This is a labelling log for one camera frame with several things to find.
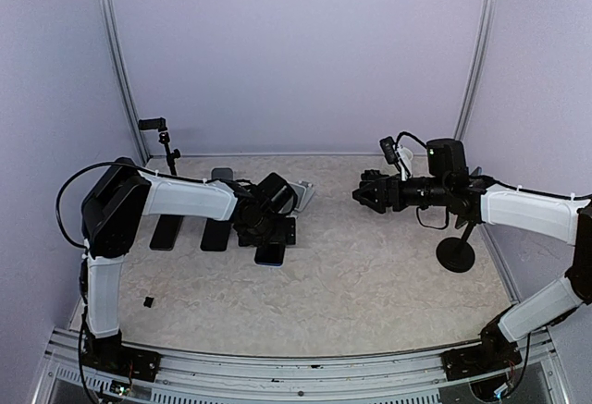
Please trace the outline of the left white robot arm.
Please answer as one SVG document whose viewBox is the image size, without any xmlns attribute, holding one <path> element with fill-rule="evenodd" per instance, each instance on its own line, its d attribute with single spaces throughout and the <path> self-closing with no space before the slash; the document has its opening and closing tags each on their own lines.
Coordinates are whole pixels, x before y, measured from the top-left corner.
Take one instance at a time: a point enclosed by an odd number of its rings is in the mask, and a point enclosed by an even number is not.
<svg viewBox="0 0 592 404">
<path fill-rule="evenodd" d="M 83 241 L 78 247 L 84 269 L 82 329 L 89 353 L 109 371 L 123 370 L 130 361 L 129 350 L 121 344 L 119 288 L 124 257 L 143 217 L 194 216 L 228 222 L 243 243 L 257 249 L 256 259 L 262 264 L 280 264 L 286 247 L 295 242 L 294 213 L 302 197 L 276 173 L 253 184 L 161 174 L 127 157 L 101 166 L 105 172 L 81 205 Z"/>
</svg>

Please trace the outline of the silver folding phone stand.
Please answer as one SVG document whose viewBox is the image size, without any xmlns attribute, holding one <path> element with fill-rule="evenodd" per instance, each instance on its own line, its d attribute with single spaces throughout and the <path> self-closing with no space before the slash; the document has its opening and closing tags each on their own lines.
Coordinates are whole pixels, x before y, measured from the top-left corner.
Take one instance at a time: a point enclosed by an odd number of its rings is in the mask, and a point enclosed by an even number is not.
<svg viewBox="0 0 592 404">
<path fill-rule="evenodd" d="M 301 213 L 307 207 L 315 195 L 315 186 L 313 183 L 307 181 L 290 182 L 290 186 L 297 195 L 297 203 L 291 213 L 295 215 Z"/>
</svg>

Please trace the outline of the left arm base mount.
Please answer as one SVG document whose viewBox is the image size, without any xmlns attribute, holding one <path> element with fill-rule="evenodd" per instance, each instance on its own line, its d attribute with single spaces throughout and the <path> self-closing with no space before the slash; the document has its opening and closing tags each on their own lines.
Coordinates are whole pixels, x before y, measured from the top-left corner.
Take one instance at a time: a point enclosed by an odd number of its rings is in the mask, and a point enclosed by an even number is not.
<svg viewBox="0 0 592 404">
<path fill-rule="evenodd" d="M 99 372 L 153 383 L 159 370 L 161 355 L 155 351 L 123 346 L 115 352 L 101 355 L 83 352 L 81 361 L 83 366 Z"/>
</svg>

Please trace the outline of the black round base phone stand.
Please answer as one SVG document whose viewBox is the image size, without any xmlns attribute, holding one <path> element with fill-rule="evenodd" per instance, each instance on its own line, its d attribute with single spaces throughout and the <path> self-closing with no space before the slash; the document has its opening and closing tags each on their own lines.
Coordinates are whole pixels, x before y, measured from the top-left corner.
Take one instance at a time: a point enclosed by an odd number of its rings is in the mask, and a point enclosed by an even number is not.
<svg viewBox="0 0 592 404">
<path fill-rule="evenodd" d="M 215 167 L 211 171 L 212 180 L 233 180 L 234 172 L 229 167 Z"/>
</svg>

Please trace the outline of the black phone from tall stand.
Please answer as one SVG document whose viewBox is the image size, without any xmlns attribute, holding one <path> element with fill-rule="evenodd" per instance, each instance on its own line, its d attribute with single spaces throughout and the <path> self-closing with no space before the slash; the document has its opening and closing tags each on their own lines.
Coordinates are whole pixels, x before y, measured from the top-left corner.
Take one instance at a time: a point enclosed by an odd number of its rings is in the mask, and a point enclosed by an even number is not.
<svg viewBox="0 0 592 404">
<path fill-rule="evenodd" d="M 180 215 L 162 214 L 156 224 L 149 248 L 152 251 L 172 251 L 183 222 Z"/>
</svg>

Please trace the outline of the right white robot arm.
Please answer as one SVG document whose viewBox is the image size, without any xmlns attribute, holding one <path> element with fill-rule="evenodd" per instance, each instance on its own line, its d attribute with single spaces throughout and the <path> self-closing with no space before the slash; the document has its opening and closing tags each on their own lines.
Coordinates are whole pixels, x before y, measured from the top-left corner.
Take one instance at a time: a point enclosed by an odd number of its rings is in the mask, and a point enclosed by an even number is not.
<svg viewBox="0 0 592 404">
<path fill-rule="evenodd" d="M 460 237 L 448 237 L 437 246 L 438 262 L 453 273 L 465 273 L 475 263 L 468 242 L 482 224 L 511 226 L 563 241 L 573 246 L 573 262 L 565 274 L 537 293 L 511 307 L 481 332 L 473 351 L 475 365 L 484 371 L 505 360 L 510 347 L 532 331 L 561 321 L 591 302 L 591 199 L 561 196 L 513 187 L 493 177 L 471 172 L 463 143 L 444 138 L 423 143 L 428 176 L 416 177 L 403 158 L 399 141 L 381 140 L 387 162 L 398 169 L 389 176 L 375 170 L 361 175 L 352 197 L 361 205 L 383 214 L 442 207 L 455 215 Z"/>
</svg>

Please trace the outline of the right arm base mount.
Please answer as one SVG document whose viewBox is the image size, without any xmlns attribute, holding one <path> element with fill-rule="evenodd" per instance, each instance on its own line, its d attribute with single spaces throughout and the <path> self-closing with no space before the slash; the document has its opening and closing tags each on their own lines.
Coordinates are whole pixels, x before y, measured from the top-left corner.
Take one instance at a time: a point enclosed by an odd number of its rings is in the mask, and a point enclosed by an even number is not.
<svg viewBox="0 0 592 404">
<path fill-rule="evenodd" d="M 510 348 L 501 354 L 487 352 L 481 345 L 444 351 L 440 358 L 448 381 L 461 380 L 492 373 L 520 364 L 523 360 L 518 349 Z"/>
</svg>

